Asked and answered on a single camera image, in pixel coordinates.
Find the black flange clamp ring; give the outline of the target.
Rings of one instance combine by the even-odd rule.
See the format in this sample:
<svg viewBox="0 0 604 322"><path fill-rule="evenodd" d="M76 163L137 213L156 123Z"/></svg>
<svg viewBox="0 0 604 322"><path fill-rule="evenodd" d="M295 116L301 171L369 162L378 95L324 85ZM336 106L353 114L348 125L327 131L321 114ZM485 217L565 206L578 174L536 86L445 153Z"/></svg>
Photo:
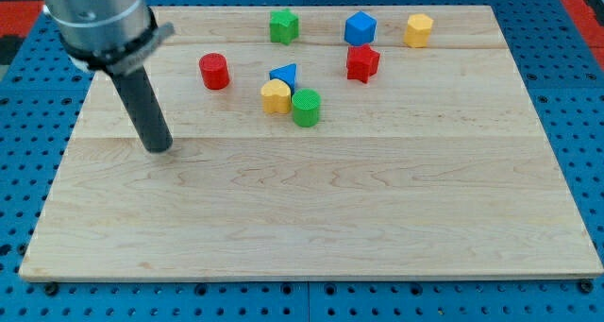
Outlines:
<svg viewBox="0 0 604 322"><path fill-rule="evenodd" d="M172 23L158 25L151 8L144 8L143 26L134 37L128 29L138 29L131 16L115 16L90 24L59 21L60 41L77 68L103 71L109 76L129 76L143 68L148 59L169 37L175 35Z"/></svg>

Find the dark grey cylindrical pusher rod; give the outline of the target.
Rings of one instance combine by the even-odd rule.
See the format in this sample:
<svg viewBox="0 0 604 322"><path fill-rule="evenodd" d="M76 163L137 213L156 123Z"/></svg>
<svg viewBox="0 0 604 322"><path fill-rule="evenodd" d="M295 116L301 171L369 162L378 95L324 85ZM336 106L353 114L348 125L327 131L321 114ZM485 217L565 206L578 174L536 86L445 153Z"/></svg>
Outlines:
<svg viewBox="0 0 604 322"><path fill-rule="evenodd" d="M173 137L145 69L110 78L144 149L150 153L167 151Z"/></svg>

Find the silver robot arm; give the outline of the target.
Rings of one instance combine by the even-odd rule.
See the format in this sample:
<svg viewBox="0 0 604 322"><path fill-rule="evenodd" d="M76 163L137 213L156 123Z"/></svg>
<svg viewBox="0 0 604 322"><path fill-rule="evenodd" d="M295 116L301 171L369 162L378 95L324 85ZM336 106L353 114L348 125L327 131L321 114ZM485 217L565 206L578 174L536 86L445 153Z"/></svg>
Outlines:
<svg viewBox="0 0 604 322"><path fill-rule="evenodd" d="M109 76L145 150L168 150L173 137L144 61L175 34L174 26L159 25L145 0L43 1L72 63Z"/></svg>

